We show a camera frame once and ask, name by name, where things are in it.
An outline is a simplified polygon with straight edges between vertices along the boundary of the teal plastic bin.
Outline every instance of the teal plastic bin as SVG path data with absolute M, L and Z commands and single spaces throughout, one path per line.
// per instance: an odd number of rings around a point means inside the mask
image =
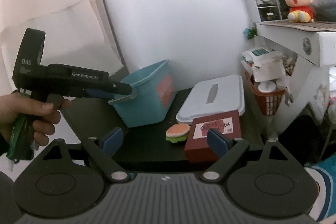
M 130 84 L 132 93 L 116 94 L 109 104 L 127 127 L 163 121 L 176 95 L 168 60 L 138 70 L 120 82 Z

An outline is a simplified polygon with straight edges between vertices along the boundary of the triangular cutout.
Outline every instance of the triangular cutout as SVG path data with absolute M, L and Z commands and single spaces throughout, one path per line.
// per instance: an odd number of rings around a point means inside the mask
M 269 154 L 270 160 L 288 160 L 286 156 L 277 148 L 273 146 L 271 148 L 271 153 Z
M 45 156 L 44 160 L 59 160 L 62 158 L 61 150 L 55 145 Z

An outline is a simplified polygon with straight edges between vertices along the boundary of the curtain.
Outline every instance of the curtain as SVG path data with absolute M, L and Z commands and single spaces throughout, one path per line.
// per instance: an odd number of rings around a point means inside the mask
M 0 95 L 15 89 L 11 76 L 27 28 L 46 32 L 42 65 L 60 63 L 110 75 L 120 70 L 123 65 L 100 3 L 103 0 L 0 0 Z

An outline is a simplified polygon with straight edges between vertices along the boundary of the human hand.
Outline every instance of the human hand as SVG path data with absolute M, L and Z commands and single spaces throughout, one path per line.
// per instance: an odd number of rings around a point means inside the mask
M 71 101 L 65 100 L 60 109 L 69 107 Z M 40 146 L 46 146 L 48 136 L 55 133 L 54 124 L 58 124 L 61 115 L 54 110 L 53 103 L 43 103 L 21 96 L 19 93 L 0 96 L 0 133 L 9 142 L 13 129 L 13 122 L 20 114 L 43 117 L 33 122 L 34 139 Z

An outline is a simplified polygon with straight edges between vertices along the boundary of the dark red box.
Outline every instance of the dark red box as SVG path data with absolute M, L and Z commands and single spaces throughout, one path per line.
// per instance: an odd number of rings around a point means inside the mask
M 187 142 L 185 157 L 189 162 L 214 162 L 218 160 L 205 137 L 210 128 L 216 128 L 229 139 L 241 138 L 238 110 L 223 112 L 193 120 Z

